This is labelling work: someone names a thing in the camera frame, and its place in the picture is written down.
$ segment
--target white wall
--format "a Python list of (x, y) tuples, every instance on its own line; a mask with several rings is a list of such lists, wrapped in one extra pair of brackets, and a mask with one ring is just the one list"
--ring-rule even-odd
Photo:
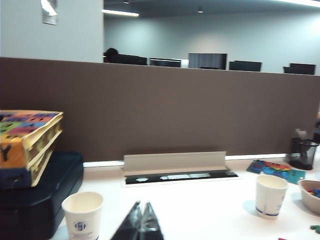
[(1, 0), (1, 57), (102, 62), (103, 0), (57, 0), (58, 25), (40, 0)]
[(292, 62), (316, 64), (320, 74), (320, 12), (107, 18), (104, 49), (110, 47), (148, 58), (228, 53), (227, 61), (262, 62), (262, 71), (273, 73)]

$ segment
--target sign on wall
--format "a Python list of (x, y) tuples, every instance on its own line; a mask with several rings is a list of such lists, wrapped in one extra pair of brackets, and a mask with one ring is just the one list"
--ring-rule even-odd
[(42, 21), (44, 24), (58, 25), (57, 1), (40, 0), (42, 9)]

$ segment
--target cup logo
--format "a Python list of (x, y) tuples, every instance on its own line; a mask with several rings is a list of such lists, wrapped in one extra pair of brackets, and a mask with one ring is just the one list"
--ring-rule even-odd
[(76, 221), (74, 223), (74, 228), (78, 231), (83, 231), (86, 228), (86, 223), (84, 223), (83, 221)]

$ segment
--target person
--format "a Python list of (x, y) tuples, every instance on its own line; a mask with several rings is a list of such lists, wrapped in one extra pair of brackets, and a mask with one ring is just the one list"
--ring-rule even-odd
[(112, 56), (113, 56), (113, 55), (117, 55), (117, 54), (119, 54), (118, 50), (116, 50), (116, 49), (113, 48), (113, 47), (110, 47), (107, 51), (105, 51), (105, 52), (103, 53), (103, 56), (104, 56), (103, 62), (105, 62), (105, 63), (111, 63), (111, 58), (112, 58)]

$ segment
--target black case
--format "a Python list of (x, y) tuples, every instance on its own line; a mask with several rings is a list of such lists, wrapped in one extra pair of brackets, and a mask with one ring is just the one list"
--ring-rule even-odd
[(53, 152), (34, 188), (0, 191), (0, 238), (47, 240), (64, 218), (62, 201), (80, 188), (83, 156), (77, 152)]

